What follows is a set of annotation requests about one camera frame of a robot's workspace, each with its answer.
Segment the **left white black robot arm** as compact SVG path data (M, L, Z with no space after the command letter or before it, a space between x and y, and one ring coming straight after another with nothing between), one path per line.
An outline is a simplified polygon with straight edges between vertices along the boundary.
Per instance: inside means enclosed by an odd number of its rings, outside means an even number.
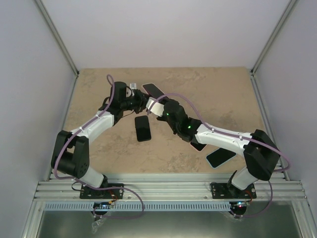
M97 198L108 194L107 177L90 165L90 145L103 132L116 125L125 111L140 113L146 108L149 95L139 89L132 89L124 82L115 82L96 114L82 126L72 130L62 130L57 134L51 167L57 179L68 179L91 187Z

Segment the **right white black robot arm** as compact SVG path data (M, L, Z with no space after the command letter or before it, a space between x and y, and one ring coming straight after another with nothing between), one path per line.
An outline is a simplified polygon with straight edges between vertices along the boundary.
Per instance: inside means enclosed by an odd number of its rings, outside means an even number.
M235 171L225 185L228 194L238 198L258 180L269 181L280 158L278 148L266 132L235 132L214 127L185 113L178 101L153 101L148 110L169 124L174 134L186 142L213 145L234 152L245 159L245 167Z

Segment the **black smartphone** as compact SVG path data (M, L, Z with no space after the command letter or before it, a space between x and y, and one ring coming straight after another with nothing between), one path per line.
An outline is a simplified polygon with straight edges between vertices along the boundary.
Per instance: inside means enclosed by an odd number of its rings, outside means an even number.
M152 98L159 98L160 96L164 95L164 93L153 83L143 84L142 88L152 97Z

